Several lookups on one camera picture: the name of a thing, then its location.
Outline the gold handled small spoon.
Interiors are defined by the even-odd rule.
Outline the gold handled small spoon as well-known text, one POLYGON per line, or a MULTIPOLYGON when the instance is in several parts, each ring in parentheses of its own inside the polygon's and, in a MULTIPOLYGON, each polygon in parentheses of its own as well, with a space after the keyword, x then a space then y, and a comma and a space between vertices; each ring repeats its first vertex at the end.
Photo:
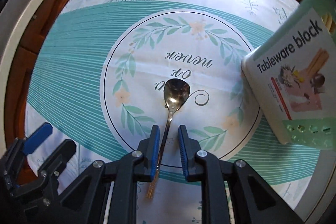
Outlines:
POLYGON ((157 166, 155 171, 154 180, 150 183, 147 190, 146 198, 152 199, 154 196, 155 187, 159 178, 161 169, 161 161, 165 150, 167 137, 170 130, 170 125, 173 120, 174 114, 186 103, 190 96, 190 86, 187 82, 181 79, 169 79, 165 83, 163 90, 163 96, 165 100, 165 106, 168 110, 168 117, 165 125, 165 131, 163 133, 161 145, 158 152, 157 166))

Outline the green utensil holder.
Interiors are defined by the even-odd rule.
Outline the green utensil holder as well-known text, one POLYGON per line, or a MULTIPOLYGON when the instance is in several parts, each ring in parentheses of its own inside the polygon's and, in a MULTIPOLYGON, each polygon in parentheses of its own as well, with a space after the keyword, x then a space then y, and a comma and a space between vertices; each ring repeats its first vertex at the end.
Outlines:
POLYGON ((302 0, 241 63, 282 144, 335 150, 335 32, 321 19, 328 12, 335 21, 335 0, 302 0))

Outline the leaf pattern tablecloth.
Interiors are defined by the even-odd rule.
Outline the leaf pattern tablecloth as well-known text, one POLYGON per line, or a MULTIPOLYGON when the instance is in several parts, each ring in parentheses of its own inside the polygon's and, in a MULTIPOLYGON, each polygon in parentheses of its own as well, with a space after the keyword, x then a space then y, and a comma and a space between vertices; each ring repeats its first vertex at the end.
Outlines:
POLYGON ((35 64, 25 132, 53 133, 29 157, 36 170, 64 139, 76 153, 59 178, 64 190, 95 160, 135 150, 151 127, 164 128, 165 82, 185 80, 191 98, 173 118, 152 199, 137 186, 138 223, 200 223, 201 187, 182 175, 177 129, 224 160, 248 162, 296 207, 319 151, 282 145, 240 70, 297 8, 296 0, 70 0, 35 64))

